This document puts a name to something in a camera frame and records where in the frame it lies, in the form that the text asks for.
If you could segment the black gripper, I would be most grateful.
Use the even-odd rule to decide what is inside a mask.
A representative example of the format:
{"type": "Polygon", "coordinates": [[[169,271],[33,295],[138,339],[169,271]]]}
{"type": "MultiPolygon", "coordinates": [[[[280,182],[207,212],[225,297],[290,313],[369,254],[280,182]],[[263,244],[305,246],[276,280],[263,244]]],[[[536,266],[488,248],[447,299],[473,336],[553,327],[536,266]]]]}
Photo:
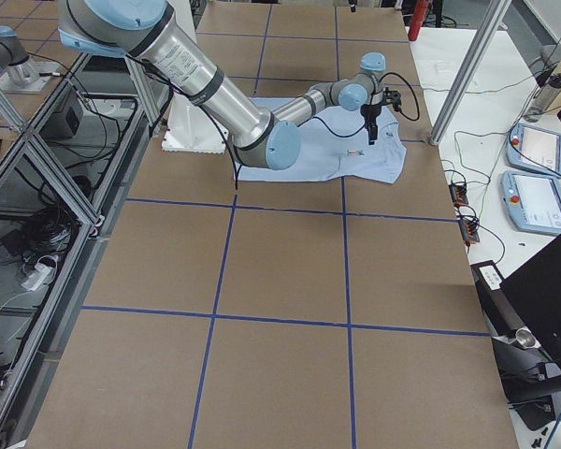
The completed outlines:
{"type": "Polygon", "coordinates": [[[384,88],[379,92],[371,95],[369,102],[360,108],[360,113],[364,118],[367,141],[373,144],[378,139],[378,126],[376,119],[381,115],[381,109],[385,106],[391,106],[395,112],[401,111],[401,94],[397,90],[384,88]]]}

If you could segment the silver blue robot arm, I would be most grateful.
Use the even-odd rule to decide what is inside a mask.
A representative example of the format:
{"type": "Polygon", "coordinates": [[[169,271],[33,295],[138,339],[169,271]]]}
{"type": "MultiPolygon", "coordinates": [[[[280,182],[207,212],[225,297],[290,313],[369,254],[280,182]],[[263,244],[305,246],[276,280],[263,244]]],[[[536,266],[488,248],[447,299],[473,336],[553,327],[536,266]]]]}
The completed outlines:
{"type": "Polygon", "coordinates": [[[383,55],[371,52],[363,56],[354,77],[314,85],[275,110],[260,108],[181,29],[167,1],[61,1],[58,8],[65,46],[152,66],[228,131],[235,157],[246,167],[292,166],[300,153],[299,125],[334,106],[359,111],[373,143],[377,117],[398,97],[382,85],[383,55]]]}

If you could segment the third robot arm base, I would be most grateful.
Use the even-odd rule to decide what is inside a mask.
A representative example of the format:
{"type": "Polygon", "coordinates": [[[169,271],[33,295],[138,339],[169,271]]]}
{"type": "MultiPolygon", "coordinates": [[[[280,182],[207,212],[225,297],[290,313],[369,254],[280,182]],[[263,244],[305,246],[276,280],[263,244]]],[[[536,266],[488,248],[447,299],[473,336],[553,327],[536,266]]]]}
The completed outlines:
{"type": "Polygon", "coordinates": [[[10,94],[37,94],[59,72],[58,62],[38,62],[15,31],[0,25],[0,89],[10,94]]]}

